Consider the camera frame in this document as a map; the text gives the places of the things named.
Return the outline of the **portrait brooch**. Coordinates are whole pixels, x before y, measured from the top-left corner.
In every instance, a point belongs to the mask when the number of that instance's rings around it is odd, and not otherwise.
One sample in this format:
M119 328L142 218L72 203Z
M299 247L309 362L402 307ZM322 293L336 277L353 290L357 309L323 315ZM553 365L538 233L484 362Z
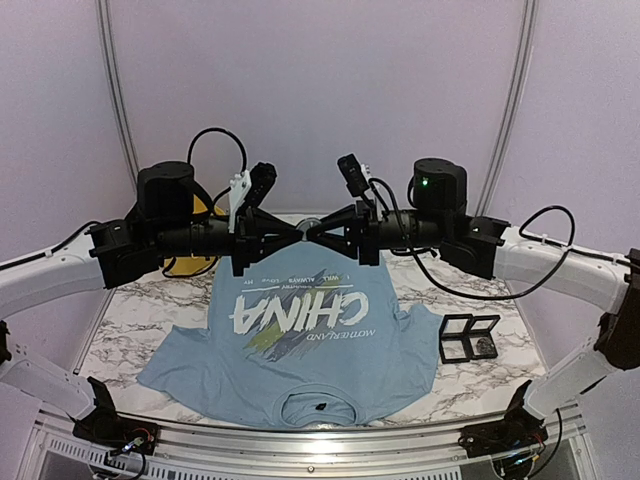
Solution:
M321 224L321 221L316 217L308 217L300 220L296 224L296 230L302 233L301 240L307 241L307 233L308 231Z

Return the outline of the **light blue printed t-shirt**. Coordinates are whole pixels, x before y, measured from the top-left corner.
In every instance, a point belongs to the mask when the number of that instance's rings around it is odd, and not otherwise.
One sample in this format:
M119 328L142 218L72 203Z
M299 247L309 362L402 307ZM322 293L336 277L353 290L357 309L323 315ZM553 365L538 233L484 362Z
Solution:
M363 425L431 392L440 323L400 305L385 263L301 242L240 277L223 259L206 326L174 327L138 381L233 424Z

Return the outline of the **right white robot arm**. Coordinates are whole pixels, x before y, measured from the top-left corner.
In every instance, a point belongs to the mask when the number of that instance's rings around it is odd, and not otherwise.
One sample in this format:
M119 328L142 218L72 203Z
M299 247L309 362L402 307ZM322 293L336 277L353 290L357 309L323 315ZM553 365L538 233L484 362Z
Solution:
M601 309L598 333L564 357L545 376L516 390L495 438L515 448L542 427L565 401L606 376L639 366L639 252L626 255L580 250L528 234L521 227L456 211L396 210L377 213L359 201L301 225L304 239L363 265L383 250L434 248L445 263L473 276L513 280L530 291L546 288Z

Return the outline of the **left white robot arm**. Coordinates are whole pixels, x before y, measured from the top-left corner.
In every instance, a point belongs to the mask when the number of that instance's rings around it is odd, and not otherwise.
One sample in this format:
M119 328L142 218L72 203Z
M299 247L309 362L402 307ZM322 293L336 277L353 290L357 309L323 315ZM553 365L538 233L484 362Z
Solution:
M259 209L248 209L236 220L145 219L130 212L123 220L91 222L60 246L2 265L1 318L76 293L132 283L171 257L228 256L243 272L302 237L295 226ZM1 381L55 406L81 432L106 445L126 436L126 423L104 383L29 353L10 340L6 325L1 327Z

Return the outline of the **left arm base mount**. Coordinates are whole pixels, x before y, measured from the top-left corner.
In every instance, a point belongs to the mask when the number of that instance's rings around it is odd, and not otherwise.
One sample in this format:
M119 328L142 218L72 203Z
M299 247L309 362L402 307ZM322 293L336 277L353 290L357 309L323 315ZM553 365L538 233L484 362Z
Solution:
M134 446L132 450L144 455L154 453L160 431L155 423L131 418L119 418L116 422L94 423L74 420L73 423L75 437L112 449L122 448L136 438L142 438L143 443L140 446Z

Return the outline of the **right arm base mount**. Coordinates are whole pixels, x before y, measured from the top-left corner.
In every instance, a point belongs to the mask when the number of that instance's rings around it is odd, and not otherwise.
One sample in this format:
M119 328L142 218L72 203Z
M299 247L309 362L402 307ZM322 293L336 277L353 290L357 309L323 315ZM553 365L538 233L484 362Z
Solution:
M544 426L535 425L528 429L517 422L498 420L463 427L458 445L469 458L476 458L541 445L547 439Z

